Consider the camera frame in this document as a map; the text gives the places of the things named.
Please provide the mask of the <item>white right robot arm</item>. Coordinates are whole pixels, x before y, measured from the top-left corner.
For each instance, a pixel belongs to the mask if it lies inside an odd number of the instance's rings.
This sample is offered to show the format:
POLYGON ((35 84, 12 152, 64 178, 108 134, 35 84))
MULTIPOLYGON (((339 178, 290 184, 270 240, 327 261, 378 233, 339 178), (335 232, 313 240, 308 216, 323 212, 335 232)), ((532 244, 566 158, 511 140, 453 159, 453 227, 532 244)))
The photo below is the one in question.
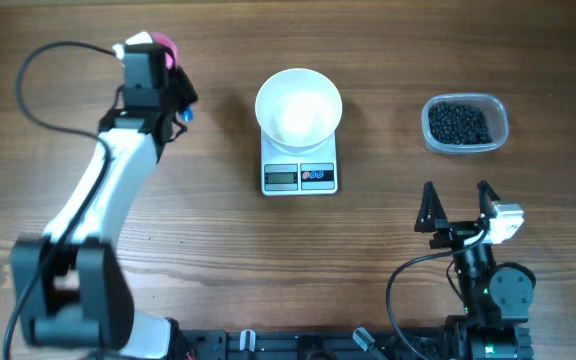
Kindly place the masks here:
POLYGON ((432 249, 450 252, 462 315, 446 318, 445 359, 527 360, 534 357, 529 320, 536 277, 514 262, 497 263, 493 247, 512 238, 524 222, 517 203, 503 201, 482 181, 478 184, 480 215, 473 221, 448 220, 434 185, 424 185, 414 230, 431 233, 432 249))

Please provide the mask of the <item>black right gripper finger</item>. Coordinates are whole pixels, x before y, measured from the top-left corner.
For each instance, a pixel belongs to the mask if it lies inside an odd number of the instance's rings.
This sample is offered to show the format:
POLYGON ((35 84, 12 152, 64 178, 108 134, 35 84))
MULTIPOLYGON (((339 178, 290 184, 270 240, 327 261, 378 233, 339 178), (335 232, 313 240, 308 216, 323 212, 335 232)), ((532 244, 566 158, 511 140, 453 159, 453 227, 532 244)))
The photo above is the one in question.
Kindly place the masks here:
POLYGON ((495 216, 494 204, 500 201, 500 197, 492 189, 486 180, 481 180, 477 184, 479 191, 479 209, 482 216, 492 218, 495 216))
POLYGON ((448 228, 447 215, 434 184, 428 181, 423 187, 422 202, 414 225, 414 231, 418 233, 434 233, 448 228))

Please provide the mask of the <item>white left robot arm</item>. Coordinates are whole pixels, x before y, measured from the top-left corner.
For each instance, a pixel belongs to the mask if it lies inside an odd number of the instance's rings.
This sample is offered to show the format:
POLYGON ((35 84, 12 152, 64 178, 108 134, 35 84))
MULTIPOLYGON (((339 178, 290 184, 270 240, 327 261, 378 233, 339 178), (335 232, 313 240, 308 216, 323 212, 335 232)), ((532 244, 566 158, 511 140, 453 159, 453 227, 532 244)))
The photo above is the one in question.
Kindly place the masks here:
POLYGON ((126 67, 112 106, 93 134, 97 147, 72 196, 38 239, 11 252, 16 305, 8 331, 39 347, 98 348, 163 358, 171 325, 136 311, 115 255, 126 216, 178 114, 198 96, 181 67, 126 67))

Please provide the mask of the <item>pink measuring scoop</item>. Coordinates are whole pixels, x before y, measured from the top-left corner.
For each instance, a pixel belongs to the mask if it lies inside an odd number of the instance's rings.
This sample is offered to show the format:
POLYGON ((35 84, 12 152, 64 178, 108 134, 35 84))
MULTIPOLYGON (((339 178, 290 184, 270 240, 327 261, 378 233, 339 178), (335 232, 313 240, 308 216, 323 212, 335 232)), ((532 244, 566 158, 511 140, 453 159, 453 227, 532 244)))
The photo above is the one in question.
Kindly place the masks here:
POLYGON ((163 33, 150 32, 149 36, 153 43, 162 45, 165 48, 165 60, 169 78, 177 91, 179 118, 184 123, 192 122, 193 112, 191 105, 198 100, 198 96, 187 75, 179 65, 177 46, 163 33))

